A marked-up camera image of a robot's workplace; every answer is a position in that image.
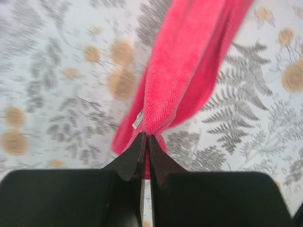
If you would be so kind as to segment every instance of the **towel tag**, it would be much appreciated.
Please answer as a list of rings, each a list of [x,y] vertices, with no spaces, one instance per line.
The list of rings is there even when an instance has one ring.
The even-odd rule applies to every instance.
[[[137,119],[132,124],[132,126],[133,126],[134,129],[138,128],[138,126],[141,123],[142,119],[143,119],[143,110],[140,111],[140,113],[137,115]]]

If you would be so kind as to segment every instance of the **black plastic jaw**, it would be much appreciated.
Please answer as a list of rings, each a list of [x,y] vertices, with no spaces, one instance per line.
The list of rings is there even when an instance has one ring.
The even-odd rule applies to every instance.
[[[0,183],[0,227],[142,227],[146,151],[154,227],[295,227],[261,173],[192,173],[139,133],[100,170],[18,170]]]
[[[17,170],[0,184],[0,227],[142,227],[146,134],[100,170]]]

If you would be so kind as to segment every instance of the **red towel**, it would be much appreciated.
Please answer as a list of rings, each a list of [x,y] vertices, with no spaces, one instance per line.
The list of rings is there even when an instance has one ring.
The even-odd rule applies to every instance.
[[[140,132],[161,133],[193,116],[211,95],[220,63],[252,0],[174,0],[166,14],[134,103],[112,150],[121,154]],[[132,124],[143,110],[138,128]]]

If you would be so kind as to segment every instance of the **towel fold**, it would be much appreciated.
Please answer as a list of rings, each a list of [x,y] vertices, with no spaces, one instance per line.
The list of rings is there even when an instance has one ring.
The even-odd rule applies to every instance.
[[[218,68],[252,0],[174,0],[156,37],[133,105],[112,141],[121,154],[140,132],[155,135],[192,117],[211,95]],[[143,110],[143,119],[132,124]]]

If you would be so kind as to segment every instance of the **patterned tablecloth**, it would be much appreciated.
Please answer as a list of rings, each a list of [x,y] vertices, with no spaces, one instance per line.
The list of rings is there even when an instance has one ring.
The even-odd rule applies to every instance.
[[[0,174],[101,168],[169,0],[0,0]],[[259,0],[212,98],[164,133],[188,170],[260,171],[303,200],[303,1]],[[146,197],[150,219],[150,196]]]

